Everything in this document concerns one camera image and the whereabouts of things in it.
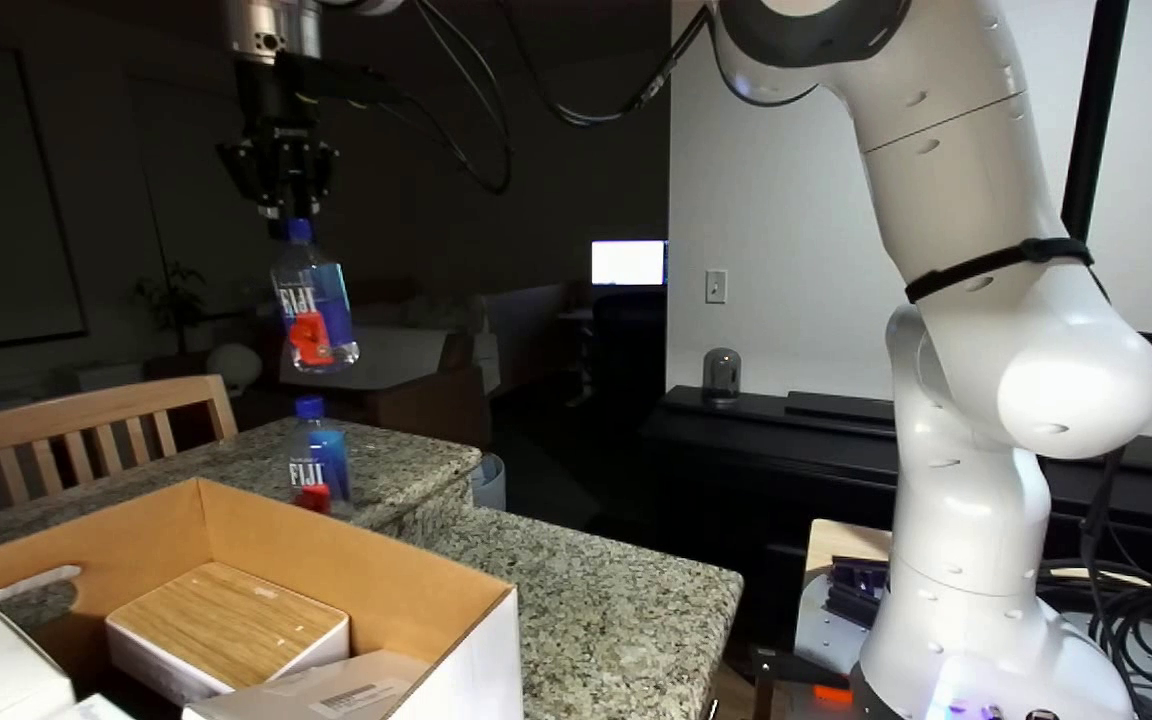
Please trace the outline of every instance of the wall outlet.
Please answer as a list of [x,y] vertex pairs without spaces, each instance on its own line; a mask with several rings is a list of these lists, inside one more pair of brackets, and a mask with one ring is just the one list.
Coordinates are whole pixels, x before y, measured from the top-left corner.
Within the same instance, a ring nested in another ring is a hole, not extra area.
[[703,304],[729,304],[729,272],[723,267],[703,272]]

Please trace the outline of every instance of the open cardboard box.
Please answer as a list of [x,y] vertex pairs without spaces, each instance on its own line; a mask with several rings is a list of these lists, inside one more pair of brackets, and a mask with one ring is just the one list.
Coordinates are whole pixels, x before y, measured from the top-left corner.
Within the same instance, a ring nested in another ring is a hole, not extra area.
[[111,609],[197,566],[232,566],[349,613],[353,654],[430,664],[394,718],[524,718],[510,584],[292,506],[182,481],[0,545],[0,589],[59,566],[80,570],[74,604],[39,644],[70,677],[106,667]]

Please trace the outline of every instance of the chair backrest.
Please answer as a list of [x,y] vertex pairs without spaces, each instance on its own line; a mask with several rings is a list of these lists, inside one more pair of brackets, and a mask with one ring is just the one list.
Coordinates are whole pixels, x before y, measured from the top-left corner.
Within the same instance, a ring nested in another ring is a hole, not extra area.
[[118,383],[99,391],[54,398],[0,413],[0,481],[7,506],[26,506],[20,451],[32,458],[32,477],[43,498],[69,485],[90,485],[159,458],[174,458],[170,409],[206,409],[210,435],[234,435],[227,391],[219,375],[174,375],[147,383]]

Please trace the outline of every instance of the kitchen counter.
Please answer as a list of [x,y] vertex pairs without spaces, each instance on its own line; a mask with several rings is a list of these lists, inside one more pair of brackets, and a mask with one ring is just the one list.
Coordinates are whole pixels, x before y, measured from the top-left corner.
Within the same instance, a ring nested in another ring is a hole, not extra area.
[[[534,720],[697,720],[723,654],[740,575],[632,545],[471,508],[477,448],[366,424],[349,434],[353,506],[330,508],[519,589],[524,700]],[[285,448],[297,424],[94,481],[64,502],[0,513],[0,545],[105,506],[206,477],[286,502]]]

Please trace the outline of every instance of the computer screen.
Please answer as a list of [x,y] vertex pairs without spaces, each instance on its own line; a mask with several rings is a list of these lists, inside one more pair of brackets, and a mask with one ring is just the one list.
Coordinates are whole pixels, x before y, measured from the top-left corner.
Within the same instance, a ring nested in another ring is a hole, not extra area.
[[587,283],[597,289],[658,289],[662,242],[593,242]]

